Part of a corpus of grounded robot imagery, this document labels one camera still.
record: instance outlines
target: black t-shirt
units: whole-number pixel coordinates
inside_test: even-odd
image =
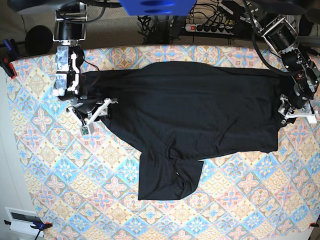
[[[88,85],[98,74],[85,73]],[[270,70],[160,62],[100,74],[94,89],[118,100],[109,107],[111,119],[101,120],[142,152],[139,200],[190,195],[198,186],[202,159],[278,149],[284,92]]]

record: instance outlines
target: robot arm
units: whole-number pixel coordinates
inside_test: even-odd
[[[243,3],[248,16],[247,19],[253,27],[252,43],[259,57],[270,70],[281,75],[292,76],[295,82],[288,96],[284,94],[280,96],[281,106],[278,112],[283,117],[281,123],[286,124],[295,117],[307,117],[309,122],[317,123],[317,113],[314,112],[312,106],[310,106],[310,114],[294,114],[295,110],[303,108],[309,100],[314,98],[320,81],[318,68],[309,58],[305,48],[297,42],[297,32],[283,15],[270,14],[270,17],[267,14],[264,18],[257,20],[249,11],[245,0],[243,0]],[[256,35],[262,37],[271,50],[281,57],[288,72],[282,72],[267,63],[256,44]]]
[[[82,125],[81,133],[93,132],[92,123],[100,116],[108,115],[108,105],[117,103],[116,99],[103,99],[99,90],[88,91],[81,76],[80,66],[84,62],[84,52],[80,48],[80,41],[86,38],[88,21],[87,4],[90,0],[8,0],[8,5],[19,13],[34,13],[42,9],[56,10],[54,38],[60,43],[56,53],[57,73],[53,94],[61,101],[71,104],[72,112]],[[316,121],[316,112],[294,115],[296,109],[301,109],[312,100],[319,86],[319,70],[307,55],[304,47],[297,42],[298,34],[282,14],[303,14],[314,0],[254,0],[266,12],[264,17],[255,17],[243,0],[246,10],[246,22],[253,27],[252,43],[259,57],[272,71],[278,74],[292,76],[295,85],[288,96],[282,94],[279,113],[282,115],[282,124],[287,124],[294,117],[307,117]],[[120,4],[95,2],[101,7],[120,7]],[[289,72],[283,72],[270,66],[263,58],[255,41],[256,35],[262,37],[270,48],[282,59]]]

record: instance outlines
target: power strip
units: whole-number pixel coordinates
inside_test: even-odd
[[[187,23],[185,25],[185,31],[190,33],[206,33],[206,34],[228,34],[233,35],[231,33],[231,27],[229,26],[219,26],[217,25],[203,25],[203,24],[191,24]]]

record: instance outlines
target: t-shirt sleeve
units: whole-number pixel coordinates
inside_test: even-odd
[[[171,160],[160,153],[140,156],[139,200],[180,200],[198,187],[204,162]]]

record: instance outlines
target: table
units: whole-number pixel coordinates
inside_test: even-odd
[[[166,61],[266,69],[254,49],[229,46],[101,48],[85,59],[102,71]],[[282,128],[277,152],[206,159],[196,192],[182,200],[138,201],[140,153],[101,122],[92,136],[80,135],[67,104],[52,96],[55,55],[13,65],[18,76],[6,79],[13,131],[35,210],[53,223],[47,240],[255,240],[306,231],[320,214],[319,124],[298,119]],[[319,110],[320,91],[312,104]]]

